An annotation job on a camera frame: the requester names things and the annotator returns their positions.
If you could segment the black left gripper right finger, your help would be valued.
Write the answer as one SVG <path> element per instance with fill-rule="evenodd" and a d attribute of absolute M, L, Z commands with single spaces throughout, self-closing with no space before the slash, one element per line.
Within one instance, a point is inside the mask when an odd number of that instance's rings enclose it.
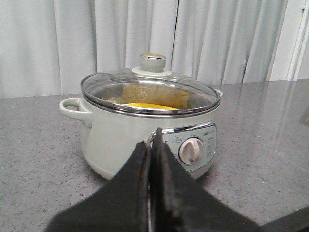
<path fill-rule="evenodd" d="M 156 232 L 258 232 L 259 226 L 221 203 L 176 161 L 157 128 L 151 147 L 150 191 Z"/>

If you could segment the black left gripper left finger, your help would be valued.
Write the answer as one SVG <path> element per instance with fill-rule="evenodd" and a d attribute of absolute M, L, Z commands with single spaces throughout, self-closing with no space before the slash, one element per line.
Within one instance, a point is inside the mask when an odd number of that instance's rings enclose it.
<path fill-rule="evenodd" d="M 148 146 L 138 143 L 125 165 L 104 187 L 55 215 L 45 231 L 148 231 L 149 168 Z"/>

